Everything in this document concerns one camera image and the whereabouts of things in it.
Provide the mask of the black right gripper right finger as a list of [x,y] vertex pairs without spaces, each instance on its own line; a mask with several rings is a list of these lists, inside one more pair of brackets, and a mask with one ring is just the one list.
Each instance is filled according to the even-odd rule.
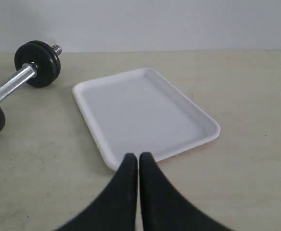
[[139,158],[140,205],[145,231],[229,231],[191,204],[169,182],[153,155]]

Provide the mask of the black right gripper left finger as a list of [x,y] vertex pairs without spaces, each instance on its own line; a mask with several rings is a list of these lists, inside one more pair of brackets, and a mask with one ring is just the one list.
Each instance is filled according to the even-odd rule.
[[118,170],[98,197],[59,231],[134,231],[138,196],[138,163],[124,156]]

